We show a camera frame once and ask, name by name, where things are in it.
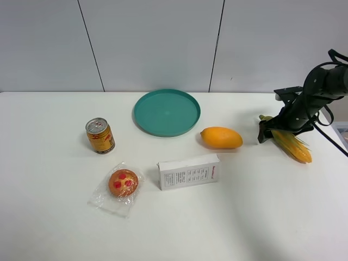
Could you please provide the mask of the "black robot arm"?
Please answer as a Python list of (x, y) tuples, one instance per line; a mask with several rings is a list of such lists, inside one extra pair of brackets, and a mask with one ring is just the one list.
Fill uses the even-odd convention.
[(332, 69), (317, 66), (306, 77), (303, 86), (277, 89), (274, 93), (284, 103), (279, 114), (259, 123), (259, 143), (274, 137), (272, 131), (299, 135), (314, 129), (315, 116), (322, 108), (347, 95), (347, 65), (334, 63)]

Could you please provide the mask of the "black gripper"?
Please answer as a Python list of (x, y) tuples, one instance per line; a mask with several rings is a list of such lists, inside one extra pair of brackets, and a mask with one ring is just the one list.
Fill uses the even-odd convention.
[(271, 130), (285, 130), (293, 134), (301, 134), (314, 130), (311, 120), (317, 107), (305, 95), (298, 95), (291, 103), (287, 103), (273, 119), (259, 122), (258, 142), (260, 144), (272, 138)]

